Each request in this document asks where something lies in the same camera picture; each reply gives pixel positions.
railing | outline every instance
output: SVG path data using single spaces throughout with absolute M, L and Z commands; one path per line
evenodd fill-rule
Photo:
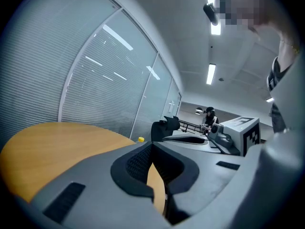
M 189 123 L 189 122 L 186 122 L 183 120 L 179 120 L 179 122 L 180 122 L 180 129 L 183 132 L 190 132 L 193 134 L 194 134 L 194 132 L 204 133 L 204 131 L 202 131 L 200 129 L 200 125 L 195 125 L 193 123 Z

black office chair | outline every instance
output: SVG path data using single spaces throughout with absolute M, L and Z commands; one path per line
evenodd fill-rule
M 161 142 L 164 137 L 173 135 L 173 131 L 180 128 L 178 118 L 164 117 L 166 121 L 160 120 L 152 124 L 152 141 L 154 142 Z

